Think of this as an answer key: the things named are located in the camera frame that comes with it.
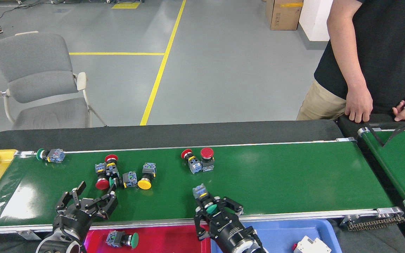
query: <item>green conveyor belt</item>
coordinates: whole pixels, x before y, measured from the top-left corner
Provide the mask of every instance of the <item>green conveyor belt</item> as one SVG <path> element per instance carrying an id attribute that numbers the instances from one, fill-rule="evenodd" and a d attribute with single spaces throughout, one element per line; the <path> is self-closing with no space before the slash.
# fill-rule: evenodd
<path id="1" fill-rule="evenodd" d="M 391 131 L 375 133 L 383 142 L 392 134 Z M 405 131 L 393 137 L 385 147 L 382 147 L 370 132 L 363 133 L 362 138 L 405 200 Z"/>
<path id="2" fill-rule="evenodd" d="M 193 148 L 198 154 L 201 148 Z M 103 194 L 95 188 L 95 163 L 119 157 L 120 173 L 141 176 L 154 162 L 150 190 L 117 189 L 119 204 L 109 221 L 192 218 L 192 188 L 204 183 L 214 196 L 244 205 L 246 215 L 391 207 L 376 176 L 353 142 L 213 147 L 215 170 L 193 175 L 183 149 L 142 149 L 66 154 L 60 164 L 16 157 L 0 180 L 0 226 L 51 224 L 63 191 L 87 188 L 81 197 Z"/>

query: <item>cardboard box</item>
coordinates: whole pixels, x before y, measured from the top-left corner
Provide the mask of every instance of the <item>cardboard box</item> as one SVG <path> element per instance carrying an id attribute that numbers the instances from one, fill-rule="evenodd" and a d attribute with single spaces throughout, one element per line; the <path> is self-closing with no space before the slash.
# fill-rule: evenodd
<path id="1" fill-rule="evenodd" d="M 266 17 L 270 30 L 296 30 L 303 0 L 267 0 Z"/>

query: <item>white electrical component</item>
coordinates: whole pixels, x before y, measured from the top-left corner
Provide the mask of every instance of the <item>white electrical component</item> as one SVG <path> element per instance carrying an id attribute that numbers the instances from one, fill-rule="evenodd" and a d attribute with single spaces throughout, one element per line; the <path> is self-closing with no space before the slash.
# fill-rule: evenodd
<path id="1" fill-rule="evenodd" d="M 311 240 L 307 235 L 296 245 L 294 253 L 330 253 L 331 249 L 319 238 Z"/>

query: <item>gray floor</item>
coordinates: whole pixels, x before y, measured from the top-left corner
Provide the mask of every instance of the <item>gray floor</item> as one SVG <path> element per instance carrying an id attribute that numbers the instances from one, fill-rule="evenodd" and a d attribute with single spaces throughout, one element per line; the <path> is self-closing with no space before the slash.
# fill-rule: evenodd
<path id="1" fill-rule="evenodd" d="M 37 30 L 60 34 L 70 52 L 164 53 L 181 4 L 40 4 L 5 13 L 0 39 Z M 16 2 L 0 2 L 0 16 L 8 5 Z M 261 0 L 187 0 L 148 124 L 294 120 L 325 45 L 309 42 L 300 28 L 270 31 Z M 71 60 L 74 72 L 87 73 L 89 99 L 108 125 L 140 124 L 162 56 Z M 0 74 L 0 90 L 6 88 Z M 12 100 L 11 108 L 16 116 L 62 99 Z M 0 131 L 10 128 L 0 99 Z"/>

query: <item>yellow tape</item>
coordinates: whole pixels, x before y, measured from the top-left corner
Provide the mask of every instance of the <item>yellow tape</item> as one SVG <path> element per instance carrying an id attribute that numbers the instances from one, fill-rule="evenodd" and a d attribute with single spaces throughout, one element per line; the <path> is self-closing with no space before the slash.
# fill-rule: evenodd
<path id="1" fill-rule="evenodd" d="M 71 56 L 163 56 L 165 53 L 137 53 L 137 52 L 82 52 L 70 53 Z"/>
<path id="2" fill-rule="evenodd" d="M 281 8 L 302 7 L 302 3 L 281 4 L 280 7 L 281 7 Z"/>
<path id="3" fill-rule="evenodd" d="M 170 54 L 170 50 L 172 49 L 174 37 L 176 35 L 177 27 L 179 26 L 180 17 L 182 16 L 182 12 L 184 11 L 186 0 L 182 1 L 182 5 L 180 6 L 179 13 L 177 14 L 177 19 L 175 25 L 173 27 L 172 35 L 170 36 L 170 40 L 168 41 L 167 49 L 165 50 L 165 54 L 162 59 L 162 63 L 159 67 L 159 72 L 156 76 L 156 81 L 154 82 L 153 90 L 151 91 L 151 95 L 149 95 L 148 103 L 146 104 L 145 111 L 143 112 L 142 120 L 140 121 L 140 125 L 146 125 L 148 122 L 149 114 L 151 113 L 151 109 L 153 108 L 154 99 L 156 98 L 157 90 L 159 89 L 160 81 L 162 80 L 163 70 L 165 69 L 165 65 L 167 64 L 168 56 Z"/>
<path id="4" fill-rule="evenodd" d="M 140 3 L 119 3 L 112 7 L 112 9 L 136 9 Z"/>

